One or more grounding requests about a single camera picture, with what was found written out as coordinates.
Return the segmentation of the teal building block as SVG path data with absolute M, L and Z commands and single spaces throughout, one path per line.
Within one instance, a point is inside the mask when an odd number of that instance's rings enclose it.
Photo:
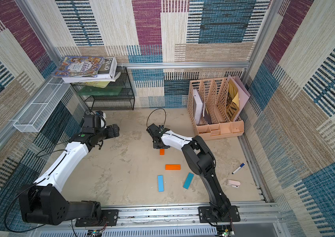
M 193 178 L 194 178 L 194 174 L 193 173 L 188 173 L 188 175 L 185 179 L 185 182 L 183 184 L 183 188 L 188 190 L 190 185 L 191 185 L 191 182 L 192 182 Z

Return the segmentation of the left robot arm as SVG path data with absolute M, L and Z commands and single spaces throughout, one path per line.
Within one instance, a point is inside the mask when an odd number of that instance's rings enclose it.
M 79 162 L 103 140 L 120 135 L 117 124 L 94 133 L 75 134 L 53 165 L 33 185 L 23 186 L 19 192 L 22 219 L 26 223 L 59 225 L 68 220 L 82 219 L 95 224 L 103 214 L 97 201 L 67 201 L 61 194 L 64 184 Z

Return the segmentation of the light blue building block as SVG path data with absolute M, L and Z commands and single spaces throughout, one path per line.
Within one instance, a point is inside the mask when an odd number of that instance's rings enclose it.
M 157 181 L 158 181 L 158 192 L 163 192 L 164 191 L 164 178 L 163 178 L 163 175 L 158 175 L 157 176 Z

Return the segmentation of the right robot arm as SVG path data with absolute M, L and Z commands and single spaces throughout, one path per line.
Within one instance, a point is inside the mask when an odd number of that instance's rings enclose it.
M 202 137 L 185 137 L 155 124 L 149 125 L 146 131 L 153 139 L 153 148 L 176 148 L 182 151 L 191 171 L 201 178 L 211 207 L 208 213 L 203 214 L 208 222 L 241 221 L 238 208 L 231 204 L 221 188 L 216 175 L 215 156 Z

